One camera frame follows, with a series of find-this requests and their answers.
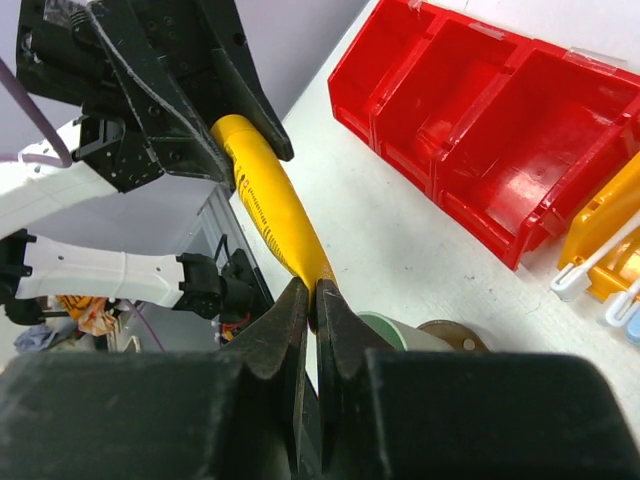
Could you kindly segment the yellow toothpaste tube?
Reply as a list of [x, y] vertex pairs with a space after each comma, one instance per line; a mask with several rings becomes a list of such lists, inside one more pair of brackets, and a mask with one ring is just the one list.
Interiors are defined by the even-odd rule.
[[230, 114], [211, 128], [233, 163], [239, 198], [267, 248], [310, 291], [336, 277], [316, 231], [276, 153], [244, 116]]

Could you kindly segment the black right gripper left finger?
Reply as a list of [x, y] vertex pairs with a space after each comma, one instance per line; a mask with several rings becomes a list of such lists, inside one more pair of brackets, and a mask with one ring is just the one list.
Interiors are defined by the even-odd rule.
[[213, 353], [35, 353], [1, 376], [5, 479], [290, 479], [309, 293]]

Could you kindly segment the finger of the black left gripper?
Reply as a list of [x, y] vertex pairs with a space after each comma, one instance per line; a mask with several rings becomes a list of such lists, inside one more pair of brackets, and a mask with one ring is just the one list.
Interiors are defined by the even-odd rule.
[[292, 160], [291, 140], [262, 88], [236, 3], [200, 1], [199, 9], [206, 30], [213, 38], [213, 64], [229, 112], [250, 120], [278, 159]]
[[127, 1], [91, 1], [89, 16], [130, 109], [167, 174], [233, 183], [229, 159], [154, 50]]

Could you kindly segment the green cup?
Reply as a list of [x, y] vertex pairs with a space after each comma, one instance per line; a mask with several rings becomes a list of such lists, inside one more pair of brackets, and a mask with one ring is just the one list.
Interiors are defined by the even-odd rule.
[[444, 340], [377, 312], [360, 312], [357, 316], [385, 341], [402, 351], [452, 352]]

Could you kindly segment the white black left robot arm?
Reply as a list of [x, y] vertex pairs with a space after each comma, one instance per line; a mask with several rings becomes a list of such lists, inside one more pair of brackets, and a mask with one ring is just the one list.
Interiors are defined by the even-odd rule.
[[18, 322], [38, 299], [138, 300], [212, 319], [247, 315], [256, 286], [205, 255], [161, 255], [168, 205], [108, 230], [91, 203], [167, 176], [232, 189], [212, 127], [233, 115], [281, 160], [291, 142], [267, 99], [232, 1], [25, 1], [16, 68], [2, 81], [44, 134], [1, 158], [1, 302]]

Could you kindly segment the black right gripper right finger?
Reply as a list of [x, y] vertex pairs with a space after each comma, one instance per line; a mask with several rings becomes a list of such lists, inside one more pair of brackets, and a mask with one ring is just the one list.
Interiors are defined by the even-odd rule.
[[315, 291], [329, 479], [635, 479], [639, 452], [585, 359], [401, 351]]

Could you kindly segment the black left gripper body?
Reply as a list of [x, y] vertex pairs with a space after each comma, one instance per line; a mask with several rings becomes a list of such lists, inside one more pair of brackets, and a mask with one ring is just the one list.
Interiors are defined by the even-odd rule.
[[170, 174], [146, 144], [92, 25], [89, 3], [21, 2], [16, 74], [29, 92], [81, 108], [73, 161], [127, 193]]

